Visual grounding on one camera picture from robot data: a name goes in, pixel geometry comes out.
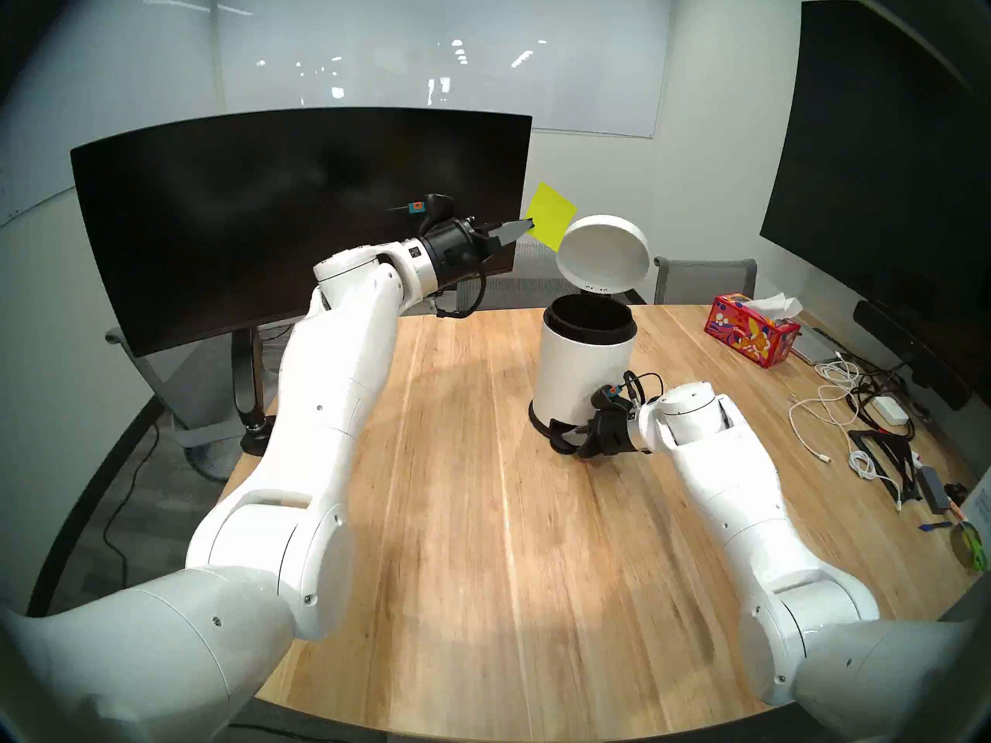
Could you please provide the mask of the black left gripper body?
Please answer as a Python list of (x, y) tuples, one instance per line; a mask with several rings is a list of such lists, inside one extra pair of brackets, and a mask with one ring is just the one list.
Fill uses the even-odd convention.
[(436, 223), (420, 236), (438, 286), (450, 286), (483, 271), (483, 264), (497, 253), (492, 224), (475, 226), (476, 219), (451, 218)]

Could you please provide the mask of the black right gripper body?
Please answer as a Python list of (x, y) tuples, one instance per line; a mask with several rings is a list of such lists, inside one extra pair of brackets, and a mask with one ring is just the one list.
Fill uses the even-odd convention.
[[(588, 440), (597, 440), (597, 457), (642, 451), (639, 417), (637, 410), (598, 410), (585, 427), (590, 432)], [(583, 460), (592, 458), (596, 457), (580, 457)]]

